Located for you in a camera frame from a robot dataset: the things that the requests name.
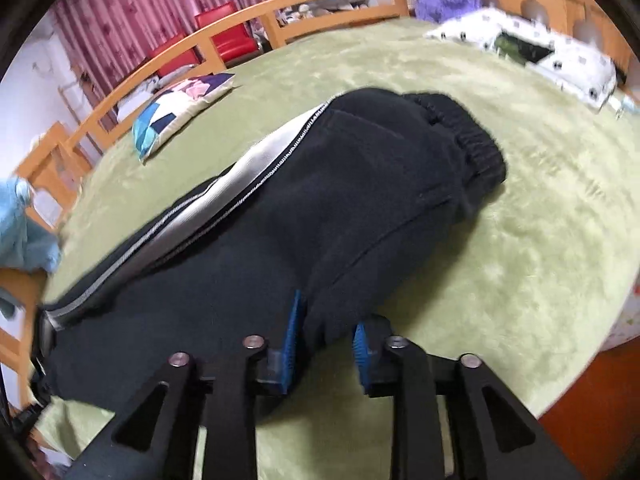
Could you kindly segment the pink striped curtain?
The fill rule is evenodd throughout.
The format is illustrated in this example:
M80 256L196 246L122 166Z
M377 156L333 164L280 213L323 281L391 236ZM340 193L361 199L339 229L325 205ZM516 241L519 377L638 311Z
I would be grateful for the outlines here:
M265 0L58 0L51 13L65 49L106 96L166 41L198 28L195 17L233 2Z

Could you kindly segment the green bed blanket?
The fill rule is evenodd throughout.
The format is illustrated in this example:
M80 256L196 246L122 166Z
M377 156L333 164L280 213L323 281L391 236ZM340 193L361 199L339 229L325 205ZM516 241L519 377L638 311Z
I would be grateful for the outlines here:
M639 270L639 121L594 112L536 73L398 18L320 32L234 70L234 89L140 162L130 138L82 182L43 298L272 130L361 87L435 91L494 137L506 182L383 308L440 356L483 358L535 415L582 374Z

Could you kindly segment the red chair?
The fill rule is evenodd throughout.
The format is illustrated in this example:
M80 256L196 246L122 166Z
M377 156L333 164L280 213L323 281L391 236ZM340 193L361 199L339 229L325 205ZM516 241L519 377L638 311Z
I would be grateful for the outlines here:
M163 44L161 44L160 46L150 51L149 53L150 59L152 60L153 58L156 58L157 55L160 55L161 53L166 51L168 48L172 47L174 44L178 44L178 42L183 40L184 38L186 38L185 32L179 32L177 35L169 38ZM154 74L160 77L165 77L173 73L175 70L178 70L179 68L198 65L200 64L200 62L201 62L200 57L195 52L195 50L189 49L180 53L179 55L176 55L174 58L172 58L162 66L157 67L157 69L154 70Z
M238 10L235 3L228 1L221 6L204 11L194 16L198 29L226 18ZM257 54L259 52L258 43L245 24L234 25L219 34L211 36L210 39L222 58L228 64L242 58Z

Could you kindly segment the black pants with white stripe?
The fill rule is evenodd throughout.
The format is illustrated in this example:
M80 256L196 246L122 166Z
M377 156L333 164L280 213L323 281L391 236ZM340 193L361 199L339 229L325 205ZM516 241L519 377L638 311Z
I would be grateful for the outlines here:
M250 335L288 390L506 178L497 142L439 93L362 88L301 114L127 237L44 307L44 380L116 411L175 352Z

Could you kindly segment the colourful patchwork pillow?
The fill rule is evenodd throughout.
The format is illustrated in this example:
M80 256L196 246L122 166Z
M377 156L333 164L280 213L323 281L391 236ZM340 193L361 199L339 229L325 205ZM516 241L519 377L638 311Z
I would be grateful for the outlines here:
M207 74L186 78L160 92L131 128L140 162L144 164L191 119L229 93L233 84L233 74Z

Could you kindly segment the light blue garment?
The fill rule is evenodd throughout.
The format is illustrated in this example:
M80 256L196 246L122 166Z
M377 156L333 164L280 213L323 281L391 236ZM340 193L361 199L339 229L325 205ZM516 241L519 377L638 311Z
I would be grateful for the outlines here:
M21 177L1 181L2 268L53 273L61 261L55 234L27 214L32 204L32 186Z

